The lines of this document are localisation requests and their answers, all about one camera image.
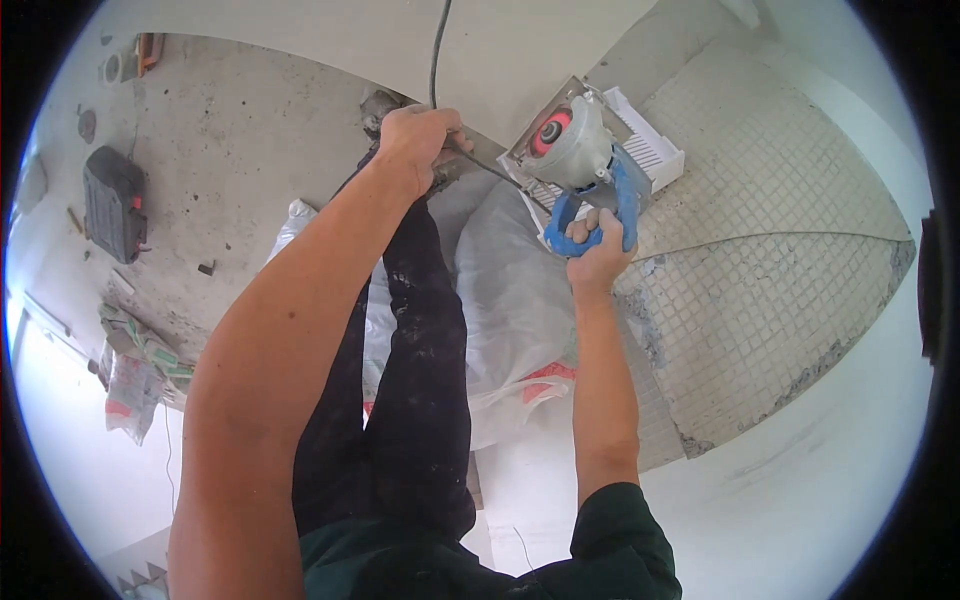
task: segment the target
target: black pants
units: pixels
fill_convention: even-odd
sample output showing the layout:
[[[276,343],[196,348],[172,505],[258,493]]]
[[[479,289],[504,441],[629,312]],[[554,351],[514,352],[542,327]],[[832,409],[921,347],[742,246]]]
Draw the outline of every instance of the black pants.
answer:
[[[400,223],[383,263],[396,332],[376,403],[365,430],[368,279],[297,447],[297,530],[303,536],[349,517],[390,517],[459,540],[476,519],[467,491],[467,326],[425,198]]]

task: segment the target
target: hand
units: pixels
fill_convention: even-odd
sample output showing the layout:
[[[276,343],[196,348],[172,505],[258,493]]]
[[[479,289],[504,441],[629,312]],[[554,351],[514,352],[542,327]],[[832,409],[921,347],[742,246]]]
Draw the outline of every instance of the hand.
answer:
[[[465,152],[473,142],[461,131],[464,124],[453,108],[431,109],[427,105],[398,108],[383,119],[380,127],[380,150],[376,158],[410,169],[416,177],[419,198],[433,184],[433,169],[458,153],[444,148],[447,134]]]
[[[623,251],[623,224],[616,220],[609,208],[600,210],[597,221],[603,231],[603,240],[583,256],[571,258],[566,263],[566,278],[570,280],[574,299],[608,295],[613,282],[636,254],[636,245],[629,252]],[[574,241],[580,237],[586,240],[588,225],[592,223],[588,213],[583,221],[571,224],[573,227],[567,228],[567,234],[572,233]]]

